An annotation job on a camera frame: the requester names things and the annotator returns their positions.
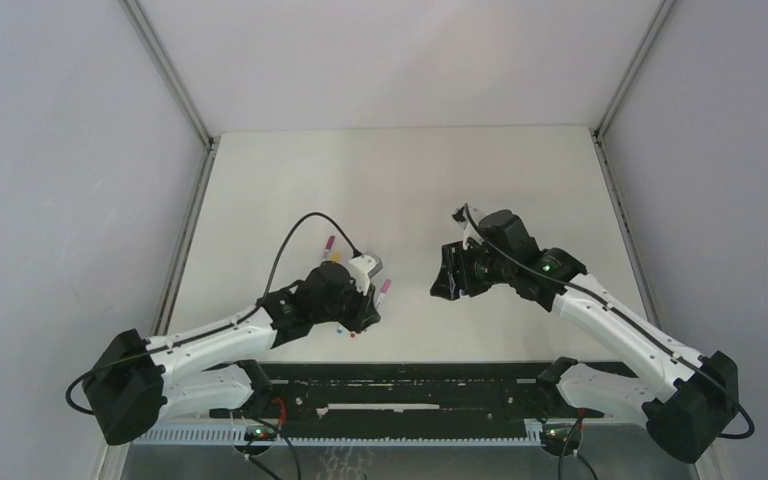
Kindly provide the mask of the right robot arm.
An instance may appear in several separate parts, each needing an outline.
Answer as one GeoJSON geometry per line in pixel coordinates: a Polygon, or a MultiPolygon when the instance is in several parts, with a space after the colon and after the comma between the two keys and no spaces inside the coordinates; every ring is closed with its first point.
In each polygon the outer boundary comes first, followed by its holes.
{"type": "Polygon", "coordinates": [[[484,214],[469,204],[452,215],[460,240],[441,248],[430,293],[447,301],[505,285],[526,301],[576,325],[632,372],[608,373],[560,357],[538,377],[538,402],[552,416],[571,408],[600,412],[644,429],[668,455],[698,461],[718,439],[756,430],[739,400],[736,362],[706,356],[663,332],[611,295],[567,251],[539,247],[508,209],[484,214]]]}

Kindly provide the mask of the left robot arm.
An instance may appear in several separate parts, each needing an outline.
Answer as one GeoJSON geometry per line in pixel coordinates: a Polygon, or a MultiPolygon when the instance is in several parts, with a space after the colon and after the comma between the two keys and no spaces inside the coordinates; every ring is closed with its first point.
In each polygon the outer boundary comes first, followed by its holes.
{"type": "Polygon", "coordinates": [[[378,323],[372,254],[325,260],[305,279],[269,292],[227,318],[179,334],[116,335],[77,382],[110,446],[132,442],[156,423],[215,409],[265,414],[273,394],[256,357],[337,323],[359,334],[378,323]]]}

